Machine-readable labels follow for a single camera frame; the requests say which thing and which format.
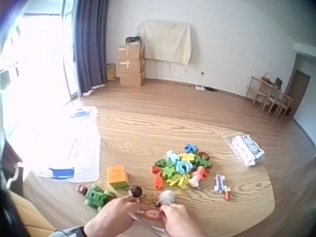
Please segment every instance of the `wooden floor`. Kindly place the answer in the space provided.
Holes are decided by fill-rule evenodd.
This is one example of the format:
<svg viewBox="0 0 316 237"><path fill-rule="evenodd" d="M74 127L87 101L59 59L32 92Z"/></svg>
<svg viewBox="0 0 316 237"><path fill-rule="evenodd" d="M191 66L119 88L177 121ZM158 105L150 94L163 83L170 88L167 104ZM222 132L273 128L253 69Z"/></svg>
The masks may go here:
<svg viewBox="0 0 316 237"><path fill-rule="evenodd" d="M100 116L108 112L137 113L250 134L266 151L264 165L276 206L268 218L237 236L300 237L309 232L316 216L316 148L294 121L272 118L249 101L228 93L199 92L193 87L154 80L148 80L143 87L121 87L110 82L90 97L80 99L80 103L96 106ZM102 119L98 118L97 123L102 133ZM27 179L24 187L26 198L32 201L37 199L32 195L35 182ZM41 211L40 202L35 205Z"/></svg>

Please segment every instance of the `wooden table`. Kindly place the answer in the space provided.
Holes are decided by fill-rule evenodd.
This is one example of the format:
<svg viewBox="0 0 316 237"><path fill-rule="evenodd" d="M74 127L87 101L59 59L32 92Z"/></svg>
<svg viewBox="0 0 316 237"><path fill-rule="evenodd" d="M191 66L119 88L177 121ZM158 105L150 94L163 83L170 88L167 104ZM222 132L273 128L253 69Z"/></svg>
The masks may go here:
<svg viewBox="0 0 316 237"><path fill-rule="evenodd" d="M237 134L237 131L199 122L164 117L158 120L157 116L125 112L99 114L98 126L101 158L100 178L96 184L103 188L108 188L105 183L107 166L124 164L130 185L139 185L144 193L158 195L160 191L154 188L152 165L156 160L165 158L166 151L180 153L186 143L191 143L211 156L213 167L210 177L202 183L202 190L177 189L176 202L194 212L209 235L233 236L261 222L274 210L274 194L265 166L244 167L223 138ZM231 201L225 201L223 194L213 191L216 173L226 176L225 184L232 188ZM84 197L76 193L74 183L42 179L33 174L26 182L35 186L27 196L56 228L82 225L96 214L83 204ZM153 234L134 224L124 236Z"/></svg>

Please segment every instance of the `cardboard box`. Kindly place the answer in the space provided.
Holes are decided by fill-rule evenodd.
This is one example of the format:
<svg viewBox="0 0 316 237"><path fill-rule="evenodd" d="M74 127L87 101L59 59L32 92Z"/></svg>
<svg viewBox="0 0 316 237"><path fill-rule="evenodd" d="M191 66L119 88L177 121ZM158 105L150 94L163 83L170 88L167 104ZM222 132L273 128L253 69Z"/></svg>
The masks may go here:
<svg viewBox="0 0 316 237"><path fill-rule="evenodd" d="M142 59L145 47L143 45L123 45L118 47L118 59Z"/></svg>
<svg viewBox="0 0 316 237"><path fill-rule="evenodd" d="M144 72L142 73L120 73L120 84L130 86L142 86L144 84Z"/></svg>
<svg viewBox="0 0 316 237"><path fill-rule="evenodd" d="M120 73L141 73L144 65L144 59L121 59L118 61L118 71Z"/></svg>

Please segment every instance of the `baseboard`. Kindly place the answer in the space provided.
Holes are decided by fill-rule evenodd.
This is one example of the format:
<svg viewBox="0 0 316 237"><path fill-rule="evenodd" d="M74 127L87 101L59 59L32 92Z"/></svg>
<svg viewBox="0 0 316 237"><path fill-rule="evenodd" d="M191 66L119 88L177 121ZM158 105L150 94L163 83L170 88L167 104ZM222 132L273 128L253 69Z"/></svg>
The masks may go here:
<svg viewBox="0 0 316 237"><path fill-rule="evenodd" d="M308 133L304 130L304 128L298 123L298 121L296 121L296 119L294 117L292 117L293 121L300 127L300 129L304 132L304 134L307 136L308 140L314 145L314 147L316 148L316 144L314 143L314 141L311 139L311 137L308 135Z"/></svg>

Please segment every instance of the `door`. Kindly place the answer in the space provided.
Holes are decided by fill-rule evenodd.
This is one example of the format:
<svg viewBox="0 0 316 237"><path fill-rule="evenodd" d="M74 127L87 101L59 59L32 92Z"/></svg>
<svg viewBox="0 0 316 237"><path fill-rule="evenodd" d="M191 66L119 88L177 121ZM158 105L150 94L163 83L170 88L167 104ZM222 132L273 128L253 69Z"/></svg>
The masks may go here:
<svg viewBox="0 0 316 237"><path fill-rule="evenodd" d="M290 116L294 116L298 107L300 106L302 99L305 95L308 83L310 82L310 78L311 77L309 75L299 70L295 71L291 86L287 93L287 95L293 99L290 105Z"/></svg>

